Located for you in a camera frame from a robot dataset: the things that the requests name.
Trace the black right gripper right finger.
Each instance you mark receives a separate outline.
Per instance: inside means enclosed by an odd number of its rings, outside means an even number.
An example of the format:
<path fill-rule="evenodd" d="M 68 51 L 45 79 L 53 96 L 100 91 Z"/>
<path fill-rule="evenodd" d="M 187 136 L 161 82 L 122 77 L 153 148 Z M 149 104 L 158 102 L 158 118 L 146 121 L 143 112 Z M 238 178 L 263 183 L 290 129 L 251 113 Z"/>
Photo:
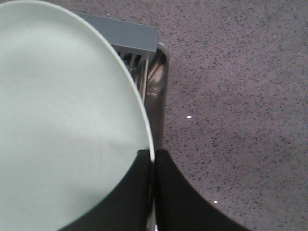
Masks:
<path fill-rule="evenodd" d="M 167 150 L 155 152 L 155 213 L 160 231 L 246 231 L 207 202 Z"/>

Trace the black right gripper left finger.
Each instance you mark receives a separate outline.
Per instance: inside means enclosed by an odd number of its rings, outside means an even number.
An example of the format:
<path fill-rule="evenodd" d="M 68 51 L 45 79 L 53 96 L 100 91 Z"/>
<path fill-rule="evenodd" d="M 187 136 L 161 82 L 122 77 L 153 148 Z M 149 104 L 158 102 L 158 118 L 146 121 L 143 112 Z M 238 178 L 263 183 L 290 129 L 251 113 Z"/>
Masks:
<path fill-rule="evenodd" d="M 63 231 L 145 231 L 153 206 L 149 150 L 137 151 L 118 185 L 93 209 Z"/>

